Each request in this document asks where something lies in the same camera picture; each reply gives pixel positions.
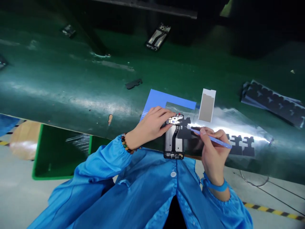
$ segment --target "blue sleeve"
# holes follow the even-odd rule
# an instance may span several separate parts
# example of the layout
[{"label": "blue sleeve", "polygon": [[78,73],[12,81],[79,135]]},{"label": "blue sleeve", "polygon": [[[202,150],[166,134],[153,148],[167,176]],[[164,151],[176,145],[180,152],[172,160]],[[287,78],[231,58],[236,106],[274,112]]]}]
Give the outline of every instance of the blue sleeve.
[{"label": "blue sleeve", "polygon": [[217,199],[206,186],[202,187],[202,193],[208,199],[215,213],[220,217],[225,228],[253,228],[250,213],[235,191],[229,185],[228,187],[231,197],[226,202]]},{"label": "blue sleeve", "polygon": [[114,186],[112,178],[131,162],[132,155],[123,147],[121,136],[101,146],[78,165],[74,177],[54,189],[49,206],[29,228],[66,228],[103,193]]}]

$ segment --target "left hand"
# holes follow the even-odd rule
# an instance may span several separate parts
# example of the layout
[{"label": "left hand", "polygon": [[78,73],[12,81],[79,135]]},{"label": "left hand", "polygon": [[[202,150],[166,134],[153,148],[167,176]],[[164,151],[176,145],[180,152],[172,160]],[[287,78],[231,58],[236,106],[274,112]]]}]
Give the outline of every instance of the left hand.
[{"label": "left hand", "polygon": [[161,128],[165,121],[176,113],[162,107],[154,107],[149,110],[143,120],[125,136],[125,141],[130,149],[136,149],[146,142],[152,141],[162,136],[172,124]]}]

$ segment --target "finger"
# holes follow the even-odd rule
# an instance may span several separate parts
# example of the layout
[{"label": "finger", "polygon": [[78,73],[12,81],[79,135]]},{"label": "finger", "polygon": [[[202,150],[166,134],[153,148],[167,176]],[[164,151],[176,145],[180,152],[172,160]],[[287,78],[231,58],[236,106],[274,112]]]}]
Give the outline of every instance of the finger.
[{"label": "finger", "polygon": [[165,113],[164,115],[162,115],[162,116],[160,117],[160,120],[161,120],[161,122],[163,123],[163,122],[165,122],[167,119],[169,119],[169,118],[171,118],[171,117],[173,117],[173,116],[175,116],[175,115],[176,115],[175,112],[167,112],[167,113]]},{"label": "finger", "polygon": [[173,125],[172,124],[167,124],[165,127],[162,127],[159,130],[159,136],[162,136],[166,131],[168,131]]},{"label": "finger", "polygon": [[207,150],[215,150],[214,146],[212,145],[211,139],[204,128],[200,129],[200,138],[202,139],[204,146]]},{"label": "finger", "polygon": [[[199,128],[199,131],[202,129],[202,128],[204,128],[204,127],[200,127]],[[193,128],[192,128],[193,129]],[[197,130],[197,129],[196,129]],[[194,132],[194,131],[193,131]],[[198,136],[200,136],[199,134],[197,134],[196,132],[194,132],[194,134],[196,134],[196,135],[198,135]]]},{"label": "finger", "polygon": [[156,113],[156,112],[158,112],[159,110],[161,110],[161,109],[163,109],[162,107],[160,107],[160,106],[156,106],[156,107],[154,107],[153,108],[153,110],[152,110],[152,114],[154,114],[154,113]]},{"label": "finger", "polygon": [[218,130],[216,133],[214,134],[209,134],[210,136],[214,137],[214,138],[218,138],[219,140],[225,142],[225,143],[228,143],[230,144],[228,138],[227,138],[227,135],[226,133],[223,131],[223,130]]},{"label": "finger", "polygon": [[157,117],[161,117],[162,115],[164,115],[167,112],[171,112],[171,111],[168,109],[162,108],[162,109],[158,110],[155,114],[157,115]]},{"label": "finger", "polygon": [[210,133],[210,134],[214,134],[215,131],[209,127],[204,127],[204,129],[206,130],[207,133]]},{"label": "finger", "polygon": [[155,108],[150,108],[150,110],[146,113],[146,115],[149,115],[152,113],[152,111],[154,110]]}]

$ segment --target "gray adhesive strip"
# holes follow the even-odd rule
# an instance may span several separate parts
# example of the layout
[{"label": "gray adhesive strip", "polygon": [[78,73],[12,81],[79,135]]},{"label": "gray adhesive strip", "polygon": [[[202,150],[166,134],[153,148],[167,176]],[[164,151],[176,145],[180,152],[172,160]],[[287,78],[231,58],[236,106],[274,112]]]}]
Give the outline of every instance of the gray adhesive strip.
[{"label": "gray adhesive strip", "polygon": [[214,91],[214,90],[203,89],[199,117],[198,117],[199,120],[207,121],[207,122],[212,121],[215,94],[216,94],[216,91]]}]

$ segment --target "sheet of black pads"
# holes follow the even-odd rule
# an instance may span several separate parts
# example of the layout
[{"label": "sheet of black pads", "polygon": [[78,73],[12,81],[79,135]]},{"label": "sheet of black pads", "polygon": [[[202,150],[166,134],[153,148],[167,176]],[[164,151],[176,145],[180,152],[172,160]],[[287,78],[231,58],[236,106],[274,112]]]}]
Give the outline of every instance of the sheet of black pads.
[{"label": "sheet of black pads", "polygon": [[305,107],[282,96],[262,84],[252,81],[242,96],[257,107],[269,110],[296,127],[302,128],[305,120]]}]

